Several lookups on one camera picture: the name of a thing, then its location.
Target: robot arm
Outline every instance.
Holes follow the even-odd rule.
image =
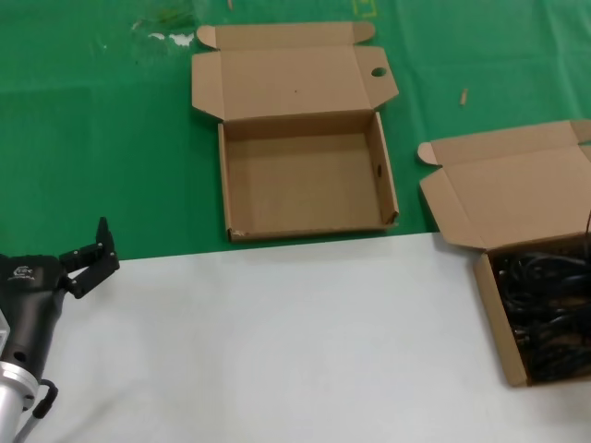
[[[83,268],[75,279],[68,276]],[[51,383],[42,380],[42,373],[66,293],[82,298],[118,269],[105,218],[94,244],[60,258],[0,256],[0,443],[15,441],[20,415],[35,403],[40,384]],[[35,408],[16,441],[23,441],[46,414],[55,395],[56,388],[50,386],[48,397]]]

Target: empty cardboard box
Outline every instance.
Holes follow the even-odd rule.
[[[591,120],[517,127],[423,143],[441,168],[421,188],[443,238],[481,249],[476,282],[510,385],[530,385],[497,289],[491,259],[585,234],[591,191]]]
[[[231,240],[384,230],[398,214],[375,108],[398,89],[367,22],[203,26],[192,102],[219,117]]]

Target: logo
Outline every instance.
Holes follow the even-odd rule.
[[[32,276],[33,269],[28,266],[19,266],[12,272],[12,277],[9,280],[35,280]]]

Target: metal cylinder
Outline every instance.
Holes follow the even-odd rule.
[[[0,362],[0,443],[12,443],[23,411],[35,402],[39,384],[22,367]]]
[[[0,443],[12,443],[15,439],[24,404],[23,396],[16,387],[0,383]]]

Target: cable bundle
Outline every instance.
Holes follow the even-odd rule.
[[[558,255],[500,257],[507,318],[535,382],[591,374],[591,261],[587,245]]]

